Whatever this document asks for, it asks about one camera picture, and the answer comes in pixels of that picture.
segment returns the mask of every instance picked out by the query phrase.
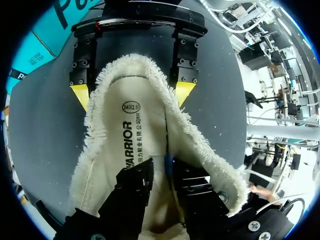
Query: screw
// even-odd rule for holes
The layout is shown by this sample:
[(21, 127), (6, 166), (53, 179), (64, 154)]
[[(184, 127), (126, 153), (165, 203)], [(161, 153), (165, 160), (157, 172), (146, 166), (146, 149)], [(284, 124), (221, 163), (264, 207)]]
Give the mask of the screw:
[(211, 190), (211, 189), (212, 189), (211, 184), (209, 184), (209, 185), (205, 185), (205, 187), (206, 187), (207, 189), (209, 189), (209, 190)]
[(115, 187), (116, 189), (122, 189), (122, 185), (121, 185), (121, 184), (116, 184), (114, 187)]
[(218, 192), (218, 196), (224, 204), (226, 204), (229, 200), (228, 195), (223, 191)]
[(251, 231), (251, 232), (256, 232), (260, 229), (261, 227), (261, 224), (260, 222), (258, 221), (251, 221), (248, 225), (248, 229)]
[(106, 238), (101, 234), (94, 234), (91, 236), (90, 240), (106, 240)]
[(193, 191), (194, 191), (194, 188), (193, 188), (192, 186), (188, 186), (188, 187), (186, 188), (186, 190), (187, 190), (188, 192), (193, 192)]
[(271, 234), (267, 231), (263, 232), (259, 236), (259, 240), (270, 240), (271, 239)]

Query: fleece shoe lining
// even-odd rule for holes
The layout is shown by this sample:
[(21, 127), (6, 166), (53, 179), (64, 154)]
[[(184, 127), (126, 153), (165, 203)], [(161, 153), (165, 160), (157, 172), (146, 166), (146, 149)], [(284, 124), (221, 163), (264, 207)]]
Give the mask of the fleece shoe lining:
[(96, 83), (84, 120), (83, 152), (70, 186), (70, 214), (79, 208), (97, 216), (114, 189), (117, 173), (152, 157), (154, 181), (142, 230), (161, 233), (177, 223), (163, 169), (167, 133), (169, 154), (203, 167), (214, 190), (228, 195), (229, 216), (240, 211), (249, 192), (246, 182), (215, 154), (190, 116), (181, 112), (166, 76), (151, 59), (125, 55), (108, 63)]

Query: white cable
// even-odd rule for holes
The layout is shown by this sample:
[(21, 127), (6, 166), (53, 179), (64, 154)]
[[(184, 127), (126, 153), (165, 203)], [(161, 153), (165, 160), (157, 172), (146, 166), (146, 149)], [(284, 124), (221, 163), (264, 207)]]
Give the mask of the white cable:
[(296, 194), (296, 195), (291, 195), (291, 196), (284, 196), (284, 197), (281, 197), (279, 198), (278, 200), (275, 200), (273, 202), (269, 202), (268, 204), (264, 205), (263, 207), (261, 207), (260, 209), (258, 209), (258, 211), (256, 211), (256, 214), (259, 214), (262, 210), (266, 209), (267, 207), (271, 206), (272, 204), (275, 204), (281, 200), (286, 200), (286, 199), (289, 199), (289, 198), (292, 198), (292, 197), (298, 197), (298, 196), (302, 196), (302, 195), (306, 195), (308, 194), (308, 192), (305, 192), (305, 193), (300, 193), (300, 194)]
[(308, 124), (308, 125), (313, 125), (315, 127), (320, 127), (320, 125), (317, 122), (312, 122), (312, 121), (303, 121), (303, 120), (295, 120), (295, 119), (275, 119), (275, 118), (264, 118), (264, 117), (256, 117), (256, 116), (246, 116), (249, 119), (258, 119), (258, 120), (265, 120), (265, 121), (281, 121), (281, 122), (288, 122), (288, 123), (297, 123), (297, 124)]
[(263, 19), (274, 9), (274, 7), (270, 8), (260, 19), (259, 21), (255, 22), (252, 26), (243, 29), (243, 30), (234, 30), (231, 29), (229, 27), (227, 27), (226, 25), (224, 25), (219, 18), (217, 17), (217, 15), (215, 15), (214, 12), (211, 11), (210, 7), (207, 5), (206, 0), (199, 0), (200, 3), (204, 6), (204, 8), (209, 12), (209, 14), (214, 18), (214, 20), (221, 26), (223, 27), (225, 30), (233, 33), (233, 34), (244, 34), (252, 29), (254, 29), (259, 23), (261, 23), (263, 21)]

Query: white tube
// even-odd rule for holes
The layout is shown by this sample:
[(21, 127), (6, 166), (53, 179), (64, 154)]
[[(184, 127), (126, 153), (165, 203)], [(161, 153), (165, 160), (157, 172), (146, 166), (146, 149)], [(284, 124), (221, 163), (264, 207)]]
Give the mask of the white tube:
[(280, 121), (280, 122), (288, 122), (288, 123), (297, 123), (297, 124), (308, 124), (313, 125), (316, 127), (320, 127), (317, 122), (313, 121), (304, 121), (304, 120), (295, 120), (295, 119), (276, 119), (276, 118), (263, 118), (263, 117), (256, 117), (256, 116), (247, 116), (249, 119), (259, 119), (259, 120), (266, 120), (266, 121)]
[(260, 177), (260, 178), (262, 178), (262, 179), (264, 179), (264, 180), (266, 180), (266, 181), (268, 181), (269, 183), (272, 183), (272, 184), (276, 183), (276, 181), (277, 181), (276, 179), (273, 179), (272, 177), (263, 175), (263, 174), (261, 174), (259, 172), (253, 171), (251, 169), (246, 169), (245, 172), (249, 173), (249, 174), (257, 175), (258, 177)]
[(320, 140), (320, 128), (307, 126), (247, 125), (246, 132), (253, 135), (268, 135), (288, 139)]
[(320, 87), (317, 88), (316, 90), (302, 91), (301, 94), (302, 94), (302, 95), (316, 94), (316, 93), (319, 92), (319, 91), (320, 91)]
[(233, 33), (233, 34), (244, 34), (252, 29), (254, 29), (259, 23), (261, 23), (263, 21), (263, 19), (269, 14), (271, 13), (271, 11), (274, 9), (274, 7), (270, 8), (260, 19), (259, 21), (255, 22), (252, 26), (246, 28), (246, 29), (243, 29), (243, 30), (234, 30), (234, 29), (231, 29), (229, 27), (227, 27), (226, 25), (224, 25), (220, 20), (219, 18), (217, 17), (217, 15), (211, 11), (210, 7), (207, 5), (206, 1), (205, 0), (199, 0), (200, 3), (204, 6), (204, 8), (209, 12), (209, 14), (214, 18), (214, 20), (221, 26), (223, 27), (225, 30)]
[[(260, 137), (252, 137), (250, 140), (255, 139), (255, 140), (262, 140), (265, 141), (265, 138), (260, 138)], [(271, 144), (282, 144), (282, 145), (290, 145), (290, 146), (297, 146), (301, 148), (308, 148), (308, 149), (316, 149), (320, 147), (320, 144), (316, 145), (307, 145), (307, 144), (298, 144), (298, 143), (292, 143), (288, 141), (276, 141), (276, 140), (271, 140)]]

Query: white pipe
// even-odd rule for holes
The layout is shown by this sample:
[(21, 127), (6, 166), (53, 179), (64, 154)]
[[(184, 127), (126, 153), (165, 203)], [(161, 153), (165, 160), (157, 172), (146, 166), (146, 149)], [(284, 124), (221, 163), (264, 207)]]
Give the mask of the white pipe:
[(259, 120), (266, 120), (266, 121), (280, 121), (280, 122), (288, 122), (288, 123), (297, 123), (297, 124), (308, 124), (313, 125), (316, 127), (320, 127), (317, 122), (312, 121), (304, 121), (304, 120), (296, 120), (296, 119), (275, 119), (275, 118), (263, 118), (263, 117), (256, 117), (256, 116), (247, 116), (249, 119), (259, 119)]
[(315, 103), (309, 103), (309, 104), (306, 104), (307, 107), (311, 107), (311, 106), (315, 106), (317, 105), (319, 102), (315, 102)]
[(251, 169), (246, 169), (245, 170), (246, 173), (249, 173), (249, 174), (254, 174), (254, 175), (257, 175), (258, 177), (268, 181), (269, 183), (272, 183), (272, 184), (275, 184), (277, 180), (273, 179), (272, 177), (269, 177), (269, 176), (266, 176), (266, 175), (263, 175), (259, 172), (256, 172), (256, 171), (253, 171)]
[(288, 139), (320, 140), (320, 128), (307, 126), (247, 125), (248, 134), (274, 136)]
[[(250, 140), (255, 139), (255, 140), (262, 140), (265, 141), (265, 138), (260, 138), (260, 137), (252, 137)], [(307, 145), (307, 144), (298, 144), (298, 143), (292, 143), (288, 141), (277, 141), (277, 140), (271, 140), (271, 144), (282, 144), (282, 145), (290, 145), (290, 146), (296, 146), (300, 148), (308, 148), (308, 149), (316, 149), (320, 147), (320, 144), (317, 145)]]
[(316, 90), (302, 91), (301, 94), (302, 95), (316, 94), (319, 91), (320, 91), (320, 87)]

